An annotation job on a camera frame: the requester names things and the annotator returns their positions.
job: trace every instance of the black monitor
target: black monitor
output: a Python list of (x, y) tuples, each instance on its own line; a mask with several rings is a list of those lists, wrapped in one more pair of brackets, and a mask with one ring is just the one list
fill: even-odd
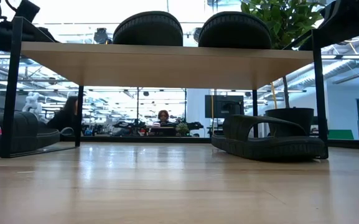
[(243, 96), (205, 95), (205, 117), (226, 118), (230, 115), (244, 115)]

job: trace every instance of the black metal table leg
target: black metal table leg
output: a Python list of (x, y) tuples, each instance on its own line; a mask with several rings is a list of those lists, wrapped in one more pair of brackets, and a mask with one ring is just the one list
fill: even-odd
[(82, 104), (84, 99), (84, 86), (78, 87), (77, 120), (75, 129), (75, 147), (80, 147), (81, 143), (81, 124), (82, 124)]
[[(256, 90), (253, 90), (253, 116), (258, 116), (258, 95)], [(258, 124), (254, 125), (254, 138), (258, 138)]]
[(329, 149), (327, 147), (327, 118), (325, 109), (324, 98), (324, 76), (322, 65), (322, 52), (320, 48), (319, 40), (322, 37), (319, 36), (318, 30), (312, 30), (312, 43), (313, 54), (315, 64), (315, 85), (316, 85), (316, 104), (317, 104), (317, 122), (319, 126), (319, 138), (323, 140), (325, 144), (325, 156), (321, 159), (327, 159), (329, 157)]
[(4, 122), (1, 137), (1, 158), (10, 158), (12, 149), (13, 118), (16, 104), (17, 76), (19, 74), (20, 54), (22, 50), (23, 18), (15, 17), (12, 21), (12, 47), (7, 76)]
[(185, 121), (187, 121), (187, 89), (185, 89)]

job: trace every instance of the woman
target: woman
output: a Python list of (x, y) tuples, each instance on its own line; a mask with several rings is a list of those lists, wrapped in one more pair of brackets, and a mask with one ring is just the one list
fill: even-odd
[(169, 114), (166, 110), (161, 110), (159, 114), (157, 115), (157, 118), (159, 119), (158, 123), (169, 123), (168, 118)]
[(73, 128), (75, 129), (75, 121), (77, 117), (77, 105), (78, 98), (77, 96), (68, 97), (65, 106), (54, 118), (52, 118), (47, 126), (48, 128), (53, 128), (61, 131), (63, 128)]
[(160, 129), (160, 128), (152, 128), (150, 129), (149, 135), (150, 136), (164, 136), (164, 137), (173, 137), (176, 135), (176, 130), (174, 128), (174, 124), (168, 121), (169, 114), (166, 110), (161, 110), (157, 115), (161, 127), (172, 127), (168, 129)]

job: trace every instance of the woman with long hair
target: woman with long hair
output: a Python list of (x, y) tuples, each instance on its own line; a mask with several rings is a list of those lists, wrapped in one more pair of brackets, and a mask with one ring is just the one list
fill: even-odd
[(157, 115), (157, 118), (159, 119), (159, 123), (168, 123), (169, 114), (166, 110), (160, 110), (159, 114)]
[(78, 97), (69, 96), (65, 106), (55, 114), (47, 126), (61, 131), (63, 128), (75, 129), (75, 120), (77, 117)]

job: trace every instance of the wooden table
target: wooden table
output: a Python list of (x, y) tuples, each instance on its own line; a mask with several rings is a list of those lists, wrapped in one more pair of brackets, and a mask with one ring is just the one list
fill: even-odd
[(84, 86), (256, 90), (313, 62), (312, 52), (23, 42), (22, 53)]
[(84, 142), (0, 159), (0, 224), (23, 223), (356, 224), (359, 150), (283, 164), (210, 144)]

